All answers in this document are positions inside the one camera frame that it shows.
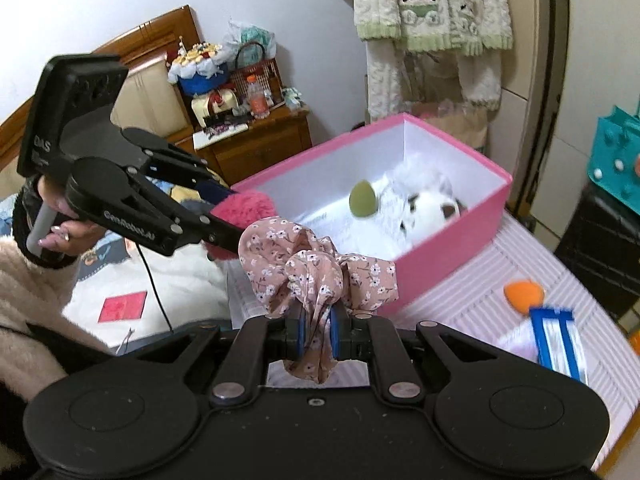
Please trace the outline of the person's hand on handle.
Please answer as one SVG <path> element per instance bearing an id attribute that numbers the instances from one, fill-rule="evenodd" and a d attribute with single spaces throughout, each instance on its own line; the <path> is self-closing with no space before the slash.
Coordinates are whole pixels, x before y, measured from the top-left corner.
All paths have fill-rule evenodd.
<path id="1" fill-rule="evenodd" d="M 68 217 L 60 226 L 52 229 L 50 233 L 43 237 L 38 245 L 61 254 L 78 257 L 84 252 L 88 252 L 105 234 L 102 226 L 89 221 L 79 220 L 68 206 L 64 196 L 64 188 L 57 185 L 47 177 L 40 177 L 37 184 L 38 193 L 43 203 L 56 210 L 59 214 Z"/>

